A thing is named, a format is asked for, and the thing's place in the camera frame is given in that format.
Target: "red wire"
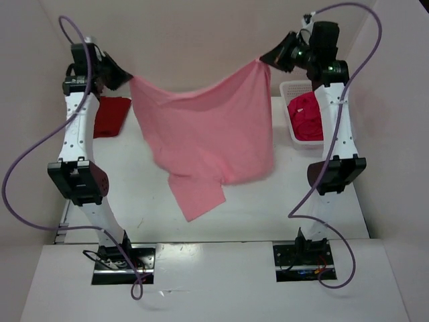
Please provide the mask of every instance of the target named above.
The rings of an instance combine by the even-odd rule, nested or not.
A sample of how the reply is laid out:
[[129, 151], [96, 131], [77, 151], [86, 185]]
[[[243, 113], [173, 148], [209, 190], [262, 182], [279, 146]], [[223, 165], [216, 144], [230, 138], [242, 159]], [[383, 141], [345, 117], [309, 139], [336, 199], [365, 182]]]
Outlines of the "red wire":
[[[137, 265], [137, 260], [134, 260], [134, 265], [135, 265], [135, 267], [137, 268], [137, 270], [139, 269], [139, 266]], [[146, 281], [146, 278], [143, 278], [142, 280], [141, 280], [141, 282], [142, 283], [144, 283]]]
[[323, 258], [322, 255], [319, 255], [320, 259], [323, 261], [324, 267], [322, 268], [322, 270], [325, 270], [326, 267], [328, 266], [328, 263], [326, 263], [326, 260]]

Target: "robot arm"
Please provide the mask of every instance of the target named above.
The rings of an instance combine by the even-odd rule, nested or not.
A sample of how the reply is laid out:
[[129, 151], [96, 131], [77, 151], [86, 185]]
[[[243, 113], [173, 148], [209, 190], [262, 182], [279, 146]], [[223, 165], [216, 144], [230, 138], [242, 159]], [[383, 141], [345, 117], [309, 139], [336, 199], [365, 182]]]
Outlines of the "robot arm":
[[[307, 71], [306, 75], [312, 81], [320, 107], [325, 159], [332, 142], [339, 104], [343, 103], [336, 144], [328, 168], [317, 186], [319, 194], [324, 195], [343, 192], [345, 186], [362, 173], [367, 163], [365, 158], [359, 157], [353, 141], [349, 94], [346, 93], [343, 102], [340, 102], [345, 85], [349, 81], [349, 69], [344, 60], [336, 59], [339, 27], [333, 22], [313, 22], [313, 15], [305, 15], [302, 20], [303, 28], [298, 33], [290, 32], [277, 47], [263, 55], [260, 60], [284, 72], [292, 72], [296, 66]], [[322, 165], [323, 162], [309, 165], [307, 179], [310, 185], [316, 182]]]
[[[115, 90], [132, 76], [121, 70], [107, 53], [102, 53], [92, 38], [86, 40], [94, 75], [93, 79], [86, 79], [83, 45], [73, 44], [74, 63], [69, 66], [63, 82], [67, 119], [76, 114], [88, 81], [91, 82], [91, 93], [67, 125], [58, 161], [48, 164], [48, 174], [64, 198], [78, 206], [92, 225], [107, 230], [127, 252], [130, 248], [127, 234], [117, 223], [107, 200], [109, 178], [94, 161], [93, 134], [103, 87]], [[101, 251], [112, 260], [117, 258], [119, 254], [115, 244], [103, 232], [97, 231], [97, 234]]]

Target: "white table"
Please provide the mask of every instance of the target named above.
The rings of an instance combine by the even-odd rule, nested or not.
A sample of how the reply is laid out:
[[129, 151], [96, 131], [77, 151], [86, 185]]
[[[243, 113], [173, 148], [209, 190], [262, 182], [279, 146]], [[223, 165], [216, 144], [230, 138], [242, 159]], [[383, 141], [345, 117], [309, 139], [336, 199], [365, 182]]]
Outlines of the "white table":
[[[289, 211], [310, 188], [306, 171], [321, 160], [322, 151], [297, 151], [286, 126], [281, 97], [272, 99], [275, 170], [265, 180], [225, 186], [227, 202], [188, 223], [167, 184], [168, 173], [158, 168], [130, 111], [117, 138], [94, 141], [95, 161], [109, 175], [109, 202], [132, 242], [233, 242], [291, 240], [298, 228], [313, 222], [288, 219]], [[327, 220], [346, 238], [368, 238], [353, 185], [340, 195]], [[309, 214], [311, 204], [300, 214]], [[71, 205], [69, 225], [88, 225], [85, 215]], [[329, 238], [338, 238], [329, 232]], [[70, 231], [65, 243], [96, 243], [93, 231]]]
[[[96, 245], [44, 246], [21, 322], [408, 321], [382, 242], [350, 243], [357, 271], [340, 290], [276, 282], [270, 242], [159, 244], [154, 284], [139, 302], [130, 285], [90, 285], [93, 263], [82, 250]], [[351, 259], [343, 242], [330, 246], [339, 280], [328, 283], [336, 284]]]

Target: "white basket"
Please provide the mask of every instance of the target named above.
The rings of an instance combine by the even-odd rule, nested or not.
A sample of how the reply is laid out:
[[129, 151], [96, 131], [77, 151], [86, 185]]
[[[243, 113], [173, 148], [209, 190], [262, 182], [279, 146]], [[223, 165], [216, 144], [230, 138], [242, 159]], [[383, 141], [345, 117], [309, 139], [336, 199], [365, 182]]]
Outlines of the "white basket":
[[309, 80], [291, 80], [289, 82], [283, 82], [280, 84], [280, 93], [284, 100], [284, 113], [286, 115], [286, 121], [288, 122], [290, 136], [294, 144], [295, 149], [320, 149], [323, 148], [323, 141], [300, 141], [296, 138], [292, 124], [290, 121], [290, 115], [288, 105], [292, 99], [302, 94], [312, 91], [311, 81]]

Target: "t-shirt sleeve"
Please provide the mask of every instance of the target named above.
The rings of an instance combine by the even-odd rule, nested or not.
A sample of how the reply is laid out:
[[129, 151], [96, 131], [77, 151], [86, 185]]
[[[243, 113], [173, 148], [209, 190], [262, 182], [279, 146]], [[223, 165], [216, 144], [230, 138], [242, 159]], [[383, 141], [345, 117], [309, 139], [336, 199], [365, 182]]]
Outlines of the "t-shirt sleeve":
[[187, 221], [192, 221], [225, 202], [219, 182], [171, 174], [168, 184]]

